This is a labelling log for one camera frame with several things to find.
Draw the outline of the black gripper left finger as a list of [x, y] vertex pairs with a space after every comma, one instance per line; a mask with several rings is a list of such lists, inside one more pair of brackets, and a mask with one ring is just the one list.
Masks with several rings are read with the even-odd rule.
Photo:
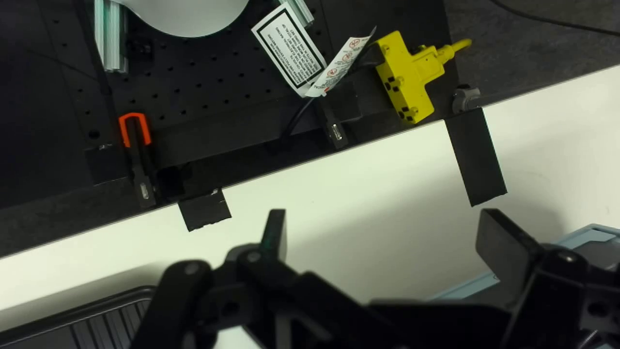
[[260, 241], [260, 251], [270, 257], [283, 261], [287, 257], [287, 212], [272, 210]]

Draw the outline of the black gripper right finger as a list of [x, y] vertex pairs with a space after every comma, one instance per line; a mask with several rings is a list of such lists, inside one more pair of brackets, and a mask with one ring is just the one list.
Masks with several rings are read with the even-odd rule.
[[477, 255], [508, 294], [522, 294], [543, 247], [500, 210], [483, 210], [475, 243]]

